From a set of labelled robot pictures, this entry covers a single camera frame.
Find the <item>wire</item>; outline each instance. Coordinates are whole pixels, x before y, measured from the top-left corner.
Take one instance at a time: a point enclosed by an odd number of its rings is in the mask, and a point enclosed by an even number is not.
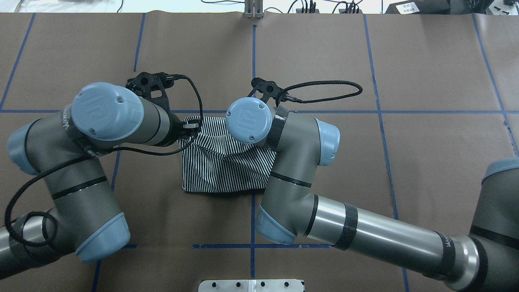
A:
[[[119,13],[119,11],[121,11],[121,8],[122,8],[122,5],[125,3],[125,0],[121,0],[121,6],[119,7],[119,9],[117,10],[116,13]]]
[[[267,10],[269,10],[269,9],[275,9],[275,10],[277,10],[277,11],[283,13],[281,10],[279,10],[279,9],[276,8],[276,7],[268,7],[268,8],[265,8],[265,11],[267,11]]]
[[[294,0],[294,2],[292,2],[292,4],[290,5],[290,8],[289,8],[289,11],[287,11],[286,13],[290,13],[290,10],[292,10],[292,7],[294,6],[294,4],[299,1],[299,0]]]
[[[284,97],[288,93],[289,90],[296,89],[296,88],[301,88],[301,87],[306,87],[306,86],[330,85],[330,84],[350,85],[350,86],[353,86],[353,87],[357,88],[358,91],[354,92],[352,94],[346,94],[346,95],[341,95],[341,96],[336,96],[336,97],[321,98],[321,99],[301,100],[301,99],[292,97],[293,100],[291,100],[291,99],[286,99],[286,100],[292,101],[292,102],[297,102],[297,103],[315,103],[315,102],[343,99],[343,98],[347,98],[347,97],[357,96],[357,95],[362,93],[362,86],[360,86],[359,84],[357,84],[355,82],[346,81],[346,80],[324,80],[324,81],[304,82],[304,83],[299,83],[299,84],[296,84],[296,85],[292,85],[292,86],[289,86],[289,87],[287,87],[285,89],[280,90],[279,93],[278,93],[277,99],[276,99],[276,106],[279,105],[280,99],[282,97]]]
[[[197,90],[195,84],[193,83],[193,81],[189,77],[187,77],[186,75],[178,75],[177,77],[178,77],[178,79],[185,79],[185,80],[187,80],[191,84],[191,87],[195,91],[196,97],[198,99],[198,105],[199,105],[199,110],[200,110],[200,123],[198,125],[198,129],[197,129],[196,133],[193,135],[191,140],[186,145],[184,145],[183,147],[181,147],[181,148],[179,148],[179,149],[177,149],[175,151],[171,151],[171,152],[153,152],[153,151],[146,151],[146,150],[141,150],[141,149],[132,148],[132,147],[115,147],[115,148],[109,149],[107,151],[108,153],[112,153],[112,152],[115,152],[115,151],[126,150],[126,151],[138,152],[138,153],[148,154],[148,155],[167,156],[167,155],[177,154],[177,153],[185,150],[186,148],[188,148],[191,144],[193,144],[193,141],[195,141],[195,138],[200,133],[200,130],[201,130],[202,124],[203,124],[202,99],[200,98],[200,94],[198,93],[198,90]]]
[[[30,212],[27,215],[27,219],[29,219],[30,217],[35,217],[35,216],[42,216],[42,217],[45,217],[47,219],[50,219],[52,221],[52,223],[54,224],[54,231],[52,232],[52,234],[51,234],[51,236],[49,238],[45,239],[42,242],[32,242],[32,241],[25,240],[23,238],[23,236],[18,234],[15,231],[15,229],[12,227],[12,223],[14,222],[14,221],[11,221],[12,209],[14,208],[16,202],[21,197],[23,192],[25,192],[27,190],[27,188],[30,187],[35,182],[41,180],[42,178],[44,178],[44,177],[46,177],[46,176],[48,176],[50,174],[53,174],[54,172],[56,172],[56,171],[58,171],[58,170],[60,170],[62,168],[65,168],[67,166],[71,166],[73,164],[76,164],[76,163],[88,160],[90,158],[91,157],[89,157],[89,156],[82,156],[82,157],[79,157],[79,158],[76,158],[76,159],[64,162],[64,163],[62,163],[62,164],[60,164],[60,165],[58,165],[56,167],[53,167],[53,168],[49,169],[48,171],[46,171],[46,172],[44,172],[44,173],[42,173],[42,174],[32,178],[30,181],[26,182],[18,190],[18,192],[16,192],[16,194],[9,201],[9,204],[7,204],[7,208],[5,209],[5,216],[4,216],[5,229],[7,230],[7,232],[9,232],[9,235],[12,236],[12,238],[14,238],[14,240],[16,240],[17,242],[19,242],[19,243],[21,243],[23,245],[33,246],[33,247],[45,246],[45,245],[49,244],[52,240],[54,240],[54,238],[56,237],[56,234],[58,232],[58,224],[57,224],[58,222],[56,221],[56,218],[54,216],[52,216],[49,213],[45,213],[45,212]]]
[[[205,0],[200,0],[204,3],[209,3],[209,4],[214,4],[214,3],[222,3],[222,2],[231,2],[232,4],[235,4],[235,3],[245,3],[245,1],[233,1],[233,0],[222,0],[222,1],[205,1]]]
[[[127,151],[133,151],[133,152],[142,153],[142,154],[166,156],[166,155],[177,154],[177,153],[185,150],[191,144],[193,144],[193,141],[195,141],[195,138],[200,133],[200,130],[201,130],[202,124],[203,124],[202,98],[200,97],[200,93],[198,92],[198,90],[197,90],[195,84],[193,83],[193,81],[191,80],[191,78],[187,77],[186,75],[176,75],[176,78],[177,79],[185,79],[185,80],[187,80],[191,84],[191,87],[195,91],[195,94],[196,94],[197,99],[198,99],[198,105],[199,105],[199,109],[200,109],[200,122],[199,122],[199,125],[198,125],[198,129],[197,129],[196,133],[193,135],[193,137],[191,138],[191,140],[186,145],[184,145],[183,147],[181,147],[181,148],[179,148],[179,149],[177,149],[175,151],[165,152],[165,153],[145,151],[145,150],[141,150],[141,149],[137,149],[137,148],[131,148],[131,147],[115,147],[115,148],[109,149],[107,151],[108,153],[112,153],[112,152],[120,151],[120,150],[127,150]],[[54,172],[56,172],[56,171],[58,171],[58,170],[60,170],[62,168],[71,166],[71,165],[76,164],[76,163],[80,163],[80,162],[86,161],[86,160],[91,159],[91,158],[92,158],[91,156],[82,156],[82,157],[79,157],[79,158],[76,158],[76,159],[64,162],[64,163],[62,163],[62,164],[60,164],[60,165],[58,165],[56,167],[53,167],[53,168],[45,171],[44,173],[42,173],[42,174],[32,178],[30,181],[25,183],[16,192],[16,194],[11,198],[11,200],[9,201],[9,204],[7,205],[7,208],[5,210],[4,222],[5,222],[5,228],[6,228],[7,232],[9,232],[9,235],[12,236],[12,238],[14,240],[16,240],[17,242],[19,242],[19,243],[21,243],[23,245],[32,246],[32,247],[45,246],[45,245],[49,244],[50,242],[52,242],[54,240],[54,238],[56,238],[56,235],[58,233],[58,222],[57,222],[56,218],[53,215],[51,215],[49,213],[46,213],[46,212],[39,212],[39,211],[38,212],[30,212],[30,213],[27,214],[26,220],[31,218],[31,217],[42,216],[42,217],[45,217],[45,218],[49,219],[52,222],[52,224],[54,225],[53,232],[47,239],[45,239],[42,242],[32,242],[32,241],[28,241],[28,240],[24,239],[23,236],[18,234],[15,231],[15,229],[12,227],[12,224],[15,222],[15,220],[11,220],[12,209],[14,208],[16,202],[21,197],[21,195],[27,190],[28,187],[30,187],[35,182],[41,180],[42,178],[44,178],[44,177],[46,177],[48,175],[53,174]]]
[[[332,11],[332,14],[335,12],[335,10],[337,9],[337,6],[339,6],[339,4],[341,3],[344,3],[346,4],[346,8],[348,8],[348,2],[346,1],[340,1],[340,2],[337,2],[337,5],[335,5],[335,7],[333,8],[333,11]]]

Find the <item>white label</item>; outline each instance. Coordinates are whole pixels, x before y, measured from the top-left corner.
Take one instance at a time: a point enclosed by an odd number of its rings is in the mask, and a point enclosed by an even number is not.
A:
[[[420,12],[420,9],[418,9],[414,2],[396,5],[396,8],[398,9],[398,12],[400,12],[400,14],[411,14],[415,12]]]

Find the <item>striped cloth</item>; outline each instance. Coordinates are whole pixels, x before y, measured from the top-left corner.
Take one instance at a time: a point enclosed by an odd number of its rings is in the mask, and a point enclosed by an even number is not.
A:
[[[198,116],[184,118],[196,120]],[[187,144],[179,140],[180,147]],[[204,117],[200,134],[181,152],[182,188],[194,193],[227,193],[264,189],[274,164],[275,152],[231,137],[223,117]]]

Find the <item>blue plastic cap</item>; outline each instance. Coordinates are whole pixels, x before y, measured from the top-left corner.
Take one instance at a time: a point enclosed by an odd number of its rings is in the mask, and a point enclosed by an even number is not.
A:
[[[141,126],[144,106],[129,89],[105,82],[89,84],[72,102],[72,120],[85,135],[117,141]]]
[[[230,135],[245,144],[263,140],[272,126],[272,113],[258,98],[244,97],[233,102],[225,116]]]
[[[340,131],[331,124],[322,122],[318,119],[317,127],[319,128],[319,140],[321,141],[321,159],[319,165],[328,166],[332,163],[339,149]]]
[[[292,244],[296,238],[295,234],[274,220],[261,205],[256,218],[256,231],[264,238],[280,244]]]
[[[39,172],[37,172],[36,169],[32,167],[31,163],[29,163],[25,151],[25,138],[27,137],[29,129],[35,122],[36,121],[21,127],[16,132],[12,133],[7,140],[7,153],[9,153],[11,161],[18,165],[21,171],[33,176],[39,175]]]
[[[76,250],[76,255],[84,263],[95,262],[120,250],[129,240],[125,214],[119,213],[87,238]]]
[[[501,172],[501,171],[515,169],[515,168],[519,168],[519,158],[517,158],[517,157],[515,157],[515,158],[506,158],[506,159],[502,159],[502,160],[498,160],[498,161],[492,162],[488,166],[487,171],[485,173],[485,176],[481,180],[481,183],[483,183],[483,181],[487,177],[489,177],[491,175],[494,175],[494,174],[496,174],[498,172]]]

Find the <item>black and white striped fabric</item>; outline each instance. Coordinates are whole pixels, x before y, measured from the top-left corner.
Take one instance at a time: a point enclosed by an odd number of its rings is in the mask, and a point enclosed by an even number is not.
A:
[[[196,120],[198,116],[184,118]],[[180,147],[187,144],[179,140]],[[181,152],[185,192],[226,193],[264,189],[275,152],[231,137],[223,117],[204,117],[193,144]]]

